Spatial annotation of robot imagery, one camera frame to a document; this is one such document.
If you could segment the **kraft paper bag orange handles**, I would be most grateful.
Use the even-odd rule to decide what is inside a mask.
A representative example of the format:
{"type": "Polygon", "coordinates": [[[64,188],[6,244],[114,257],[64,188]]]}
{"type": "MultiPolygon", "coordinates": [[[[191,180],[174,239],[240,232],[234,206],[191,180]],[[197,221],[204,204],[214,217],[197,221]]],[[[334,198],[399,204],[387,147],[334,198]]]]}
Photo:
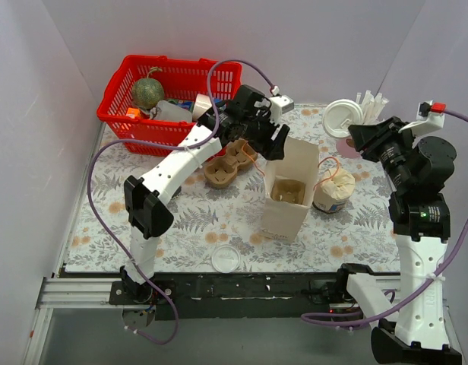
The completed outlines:
{"type": "Polygon", "coordinates": [[[319,178],[316,144],[288,137],[282,160],[268,161],[264,177],[264,209],[258,234],[272,239],[294,241],[313,203],[319,178]]]}

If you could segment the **white plastic coffee lid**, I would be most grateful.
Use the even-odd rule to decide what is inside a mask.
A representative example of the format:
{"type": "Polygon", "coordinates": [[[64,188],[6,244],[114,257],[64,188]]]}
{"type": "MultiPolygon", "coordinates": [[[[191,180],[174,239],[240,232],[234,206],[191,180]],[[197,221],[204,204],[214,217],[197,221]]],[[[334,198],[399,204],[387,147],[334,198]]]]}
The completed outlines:
{"type": "Polygon", "coordinates": [[[234,272],[241,262],[239,251],[229,245],[218,246],[212,253],[211,264],[219,273],[234,272]]]}

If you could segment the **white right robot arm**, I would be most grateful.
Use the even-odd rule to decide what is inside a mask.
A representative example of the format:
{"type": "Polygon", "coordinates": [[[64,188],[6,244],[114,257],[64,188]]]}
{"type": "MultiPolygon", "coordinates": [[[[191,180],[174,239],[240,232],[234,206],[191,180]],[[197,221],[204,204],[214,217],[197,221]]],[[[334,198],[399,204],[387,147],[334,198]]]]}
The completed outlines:
{"type": "Polygon", "coordinates": [[[384,316],[372,329],[379,364],[460,364],[451,347],[443,310],[443,261],[451,215],[442,189],[454,173],[457,152],[448,141],[415,139],[413,127],[392,117],[377,125],[348,128],[362,158],[381,163],[393,183],[390,218],[400,255],[401,293],[409,299],[397,318],[384,316]]]}

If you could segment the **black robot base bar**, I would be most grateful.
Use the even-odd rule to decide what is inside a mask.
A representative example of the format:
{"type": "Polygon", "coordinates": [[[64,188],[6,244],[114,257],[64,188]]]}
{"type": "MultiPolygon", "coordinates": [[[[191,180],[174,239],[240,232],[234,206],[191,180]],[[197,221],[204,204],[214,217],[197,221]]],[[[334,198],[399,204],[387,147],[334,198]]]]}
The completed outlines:
{"type": "Polygon", "coordinates": [[[354,299],[339,273],[157,273],[157,286],[112,283],[109,304],[137,306],[157,320],[298,318],[303,313],[336,313],[359,319],[354,299]]]}

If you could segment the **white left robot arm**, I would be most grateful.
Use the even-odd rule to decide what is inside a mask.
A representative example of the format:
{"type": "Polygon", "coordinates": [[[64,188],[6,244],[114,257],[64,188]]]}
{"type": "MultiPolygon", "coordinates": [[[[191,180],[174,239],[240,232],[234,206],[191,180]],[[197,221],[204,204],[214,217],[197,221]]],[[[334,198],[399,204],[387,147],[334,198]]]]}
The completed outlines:
{"type": "Polygon", "coordinates": [[[174,221],[167,205],[183,182],[205,161],[239,139],[265,160],[282,160],[289,127],[280,119],[293,108],[294,102],[288,96],[266,97],[243,84],[231,100],[214,103],[198,115],[178,150],[140,178],[126,179],[131,259],[120,275],[124,291],[134,303],[143,304],[152,297],[153,287],[147,280],[154,276],[159,238],[174,221]]]}

